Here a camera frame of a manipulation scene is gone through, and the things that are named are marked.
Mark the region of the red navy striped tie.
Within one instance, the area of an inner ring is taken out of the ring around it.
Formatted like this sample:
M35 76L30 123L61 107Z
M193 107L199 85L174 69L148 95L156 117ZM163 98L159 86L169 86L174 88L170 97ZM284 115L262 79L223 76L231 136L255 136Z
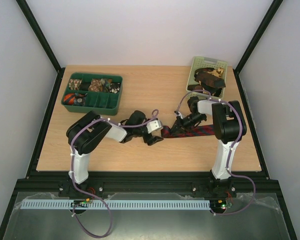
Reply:
M176 138L190 138L190 137L203 137L214 136L214 127L212 124L197 126L190 130L176 130L172 131L168 126L164 125L161 129L161 137L164 139L176 139Z

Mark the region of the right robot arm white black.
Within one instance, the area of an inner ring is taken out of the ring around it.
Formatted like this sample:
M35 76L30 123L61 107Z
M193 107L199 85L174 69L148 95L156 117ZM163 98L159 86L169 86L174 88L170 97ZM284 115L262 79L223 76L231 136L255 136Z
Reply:
M198 135L203 130L199 124L206 121L208 115L212 116L212 130L218 145L207 189L212 195L219 196L230 187L234 155L247 132L240 103L237 100L200 100L195 96L190 97L187 104L190 114L183 116L176 110L176 120L169 133L172 137Z

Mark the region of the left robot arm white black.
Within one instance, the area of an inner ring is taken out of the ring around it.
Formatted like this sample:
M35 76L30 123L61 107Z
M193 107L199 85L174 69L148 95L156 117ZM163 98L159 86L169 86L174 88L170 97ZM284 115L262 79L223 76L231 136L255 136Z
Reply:
M75 122L66 131L71 150L68 174L73 183L80 185L88 179L90 155L104 138L122 144L132 138L143 138L148 146L162 141L162 137L153 135L153 132L163 129L162 122L157 118L158 113L155 109L151 117L146 118L142 111L136 110L128 119L116 123L92 110Z

